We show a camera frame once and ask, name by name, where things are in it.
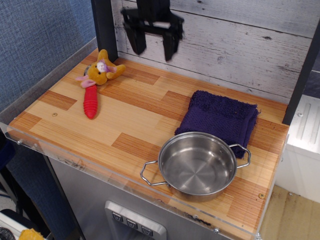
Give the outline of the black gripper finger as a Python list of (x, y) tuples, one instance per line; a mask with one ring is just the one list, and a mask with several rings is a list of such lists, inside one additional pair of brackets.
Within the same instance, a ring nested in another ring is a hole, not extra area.
[(164, 57), (166, 61), (170, 61), (173, 55), (178, 51), (180, 40), (183, 39), (183, 22), (172, 24), (169, 28), (165, 28), (162, 33)]
[(137, 55), (142, 54), (147, 47), (145, 32), (126, 22), (123, 25), (132, 50)]

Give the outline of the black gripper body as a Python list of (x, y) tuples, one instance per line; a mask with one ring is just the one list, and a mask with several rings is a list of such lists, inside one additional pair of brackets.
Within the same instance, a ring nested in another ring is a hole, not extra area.
[(170, 5), (169, 0), (138, 0), (136, 8), (123, 8), (126, 32), (133, 36), (151, 33), (181, 38), (184, 19), (172, 13)]

